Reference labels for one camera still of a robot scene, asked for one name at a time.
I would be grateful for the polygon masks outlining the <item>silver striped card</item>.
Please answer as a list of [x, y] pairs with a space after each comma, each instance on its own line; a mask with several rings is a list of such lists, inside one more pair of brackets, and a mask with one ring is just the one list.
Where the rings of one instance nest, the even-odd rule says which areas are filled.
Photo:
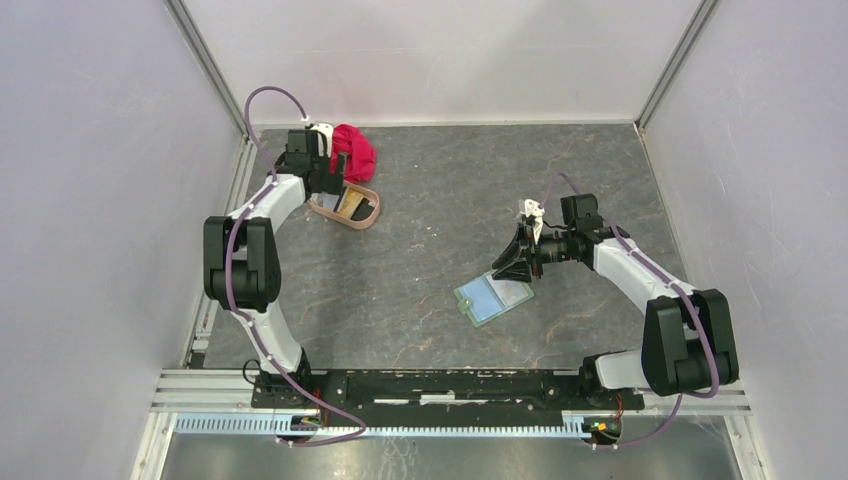
[[506, 308], [512, 308], [533, 297], [532, 290], [524, 282], [494, 280], [493, 288]]

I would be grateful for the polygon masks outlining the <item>green card holder wallet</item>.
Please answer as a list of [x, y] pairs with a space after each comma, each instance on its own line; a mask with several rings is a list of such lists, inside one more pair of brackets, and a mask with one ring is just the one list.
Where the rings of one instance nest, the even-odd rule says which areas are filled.
[[454, 289], [458, 311], [467, 316], [474, 327], [481, 327], [534, 297], [532, 291], [532, 298], [512, 308], [506, 308], [493, 288], [492, 273], [493, 270], [489, 270]]

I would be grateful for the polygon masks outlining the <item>pink oval card tray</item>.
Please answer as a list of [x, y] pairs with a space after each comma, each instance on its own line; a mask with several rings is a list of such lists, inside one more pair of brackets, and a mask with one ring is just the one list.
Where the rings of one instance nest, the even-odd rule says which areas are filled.
[[[344, 218], [335, 213], [335, 207], [340, 195], [346, 187], [351, 187], [360, 190], [368, 199], [368, 205], [362, 203], [359, 209], [355, 212], [352, 219]], [[355, 230], [363, 230], [369, 228], [377, 219], [381, 210], [381, 200], [379, 195], [362, 185], [344, 181], [344, 188], [341, 194], [316, 193], [307, 197], [307, 205], [319, 215], [322, 215], [332, 221], [345, 225]]]

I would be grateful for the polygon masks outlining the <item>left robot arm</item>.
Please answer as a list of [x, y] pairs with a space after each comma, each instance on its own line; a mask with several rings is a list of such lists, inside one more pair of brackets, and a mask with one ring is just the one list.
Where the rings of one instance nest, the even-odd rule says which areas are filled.
[[276, 236], [313, 194], [341, 192], [344, 166], [332, 163], [333, 133], [328, 123], [289, 131], [260, 189], [242, 206], [210, 216], [203, 225], [206, 295], [230, 312], [250, 339], [259, 368], [255, 389], [295, 408], [313, 399], [314, 381], [280, 306]]

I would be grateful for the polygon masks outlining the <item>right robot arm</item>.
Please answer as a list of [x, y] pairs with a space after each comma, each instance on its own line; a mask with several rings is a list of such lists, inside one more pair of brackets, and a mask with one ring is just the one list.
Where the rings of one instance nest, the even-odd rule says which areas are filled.
[[546, 233], [541, 205], [526, 201], [513, 238], [492, 265], [493, 277], [529, 283], [542, 277], [547, 264], [575, 261], [610, 281], [643, 314], [639, 349], [585, 358], [580, 400], [602, 408], [621, 389], [708, 398], [735, 383], [739, 362], [726, 296], [660, 267], [601, 216], [594, 195], [563, 197], [560, 204], [564, 224]]

